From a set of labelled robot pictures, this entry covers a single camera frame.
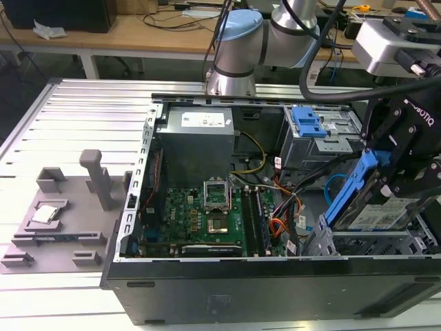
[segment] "white object on desk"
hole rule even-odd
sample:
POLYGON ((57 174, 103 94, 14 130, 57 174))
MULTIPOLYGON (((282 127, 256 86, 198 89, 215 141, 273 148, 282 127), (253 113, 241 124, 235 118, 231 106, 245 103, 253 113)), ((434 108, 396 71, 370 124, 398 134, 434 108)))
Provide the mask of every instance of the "white object on desk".
POLYGON ((189 17, 217 17, 219 16, 220 12, 210 12, 207 10, 191 10, 186 9, 182 12, 182 16, 189 16, 189 17))

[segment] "yellow wire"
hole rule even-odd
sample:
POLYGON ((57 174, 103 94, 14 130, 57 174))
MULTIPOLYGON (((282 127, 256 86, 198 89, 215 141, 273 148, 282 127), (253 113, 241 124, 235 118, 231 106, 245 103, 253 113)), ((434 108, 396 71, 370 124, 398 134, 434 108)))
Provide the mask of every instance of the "yellow wire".
POLYGON ((255 140, 255 138, 253 138, 251 135, 247 134, 246 132, 240 131, 240 133, 250 138, 257 145, 257 147, 259 147, 259 150, 262 152, 262 163, 256 169, 232 171, 232 174, 252 174, 254 172, 258 172, 265 166, 265 163, 267 162, 267 155, 265 154, 265 151, 263 150, 262 146, 257 142, 257 140, 255 140))

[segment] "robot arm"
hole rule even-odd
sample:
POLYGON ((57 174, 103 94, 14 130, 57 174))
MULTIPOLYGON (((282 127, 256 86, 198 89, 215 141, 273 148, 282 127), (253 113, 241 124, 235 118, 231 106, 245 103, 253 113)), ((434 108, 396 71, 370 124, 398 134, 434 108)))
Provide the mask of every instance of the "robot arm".
MULTIPOLYGON (((318 29, 314 14, 316 1, 289 0, 302 22, 318 29)), ((253 10, 232 11, 222 34, 214 68, 208 72, 207 93, 252 96, 256 94, 256 65, 291 68, 306 60, 312 39, 290 16, 284 3, 263 20, 253 10)))

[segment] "motherboard chip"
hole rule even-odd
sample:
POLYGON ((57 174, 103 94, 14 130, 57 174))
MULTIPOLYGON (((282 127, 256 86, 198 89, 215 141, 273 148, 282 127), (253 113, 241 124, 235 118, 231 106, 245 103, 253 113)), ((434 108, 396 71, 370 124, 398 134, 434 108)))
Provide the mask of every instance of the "motherboard chip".
POLYGON ((227 234, 228 218, 226 215, 212 215, 207 219, 207 231, 210 234, 227 234))

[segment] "black computer case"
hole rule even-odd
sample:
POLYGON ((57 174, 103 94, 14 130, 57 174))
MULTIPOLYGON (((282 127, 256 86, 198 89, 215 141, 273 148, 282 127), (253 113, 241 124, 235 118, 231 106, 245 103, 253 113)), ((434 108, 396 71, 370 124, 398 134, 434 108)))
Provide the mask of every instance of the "black computer case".
POLYGON ((116 0, 3 0, 14 28, 30 29, 34 20, 50 27, 106 33, 116 19, 116 0))

